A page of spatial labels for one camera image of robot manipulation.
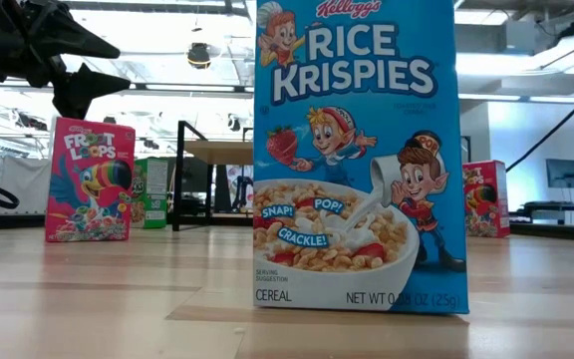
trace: white wall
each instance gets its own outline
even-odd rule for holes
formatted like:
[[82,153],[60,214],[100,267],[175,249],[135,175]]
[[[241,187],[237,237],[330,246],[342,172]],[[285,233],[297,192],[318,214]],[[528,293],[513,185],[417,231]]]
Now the white wall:
[[[488,103],[490,156],[510,166],[572,109],[566,105]],[[533,200],[570,200],[568,189],[548,188],[546,159],[574,160],[574,117],[507,175],[509,210]]]
[[484,102],[459,115],[459,127],[463,136],[470,136],[473,162],[491,160],[490,133],[488,127],[488,103]]

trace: red cereal box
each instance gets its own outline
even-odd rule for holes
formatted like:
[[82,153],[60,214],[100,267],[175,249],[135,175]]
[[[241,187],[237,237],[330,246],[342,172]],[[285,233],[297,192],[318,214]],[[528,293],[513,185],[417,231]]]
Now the red cereal box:
[[58,119],[46,241],[128,240],[135,130]]
[[462,169],[467,234],[496,238],[510,234],[504,163],[465,164]]

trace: wooden surface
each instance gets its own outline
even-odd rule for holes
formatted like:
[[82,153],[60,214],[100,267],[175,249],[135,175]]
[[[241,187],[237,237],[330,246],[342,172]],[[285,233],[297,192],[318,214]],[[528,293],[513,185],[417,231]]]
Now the wooden surface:
[[251,142],[185,141],[185,150],[209,165],[253,165]]
[[471,314],[254,309],[251,230],[0,231],[1,359],[574,359],[574,241],[469,241]]

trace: cereal box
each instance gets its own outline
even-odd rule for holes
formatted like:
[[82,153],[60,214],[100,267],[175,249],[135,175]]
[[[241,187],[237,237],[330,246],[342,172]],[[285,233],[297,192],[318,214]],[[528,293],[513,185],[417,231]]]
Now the cereal box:
[[46,240],[127,240],[134,164],[134,129],[58,119]]
[[259,306],[466,313],[450,0],[259,0]]
[[132,181],[133,228],[163,228],[167,225],[167,161],[135,161]]
[[510,234],[504,163],[464,164],[462,174],[468,235],[502,238]]

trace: blue cereal box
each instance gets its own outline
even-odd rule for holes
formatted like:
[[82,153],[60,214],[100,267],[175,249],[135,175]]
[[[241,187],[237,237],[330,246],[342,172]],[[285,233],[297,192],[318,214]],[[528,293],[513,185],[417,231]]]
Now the blue cereal box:
[[450,0],[258,1],[259,306],[467,313]]

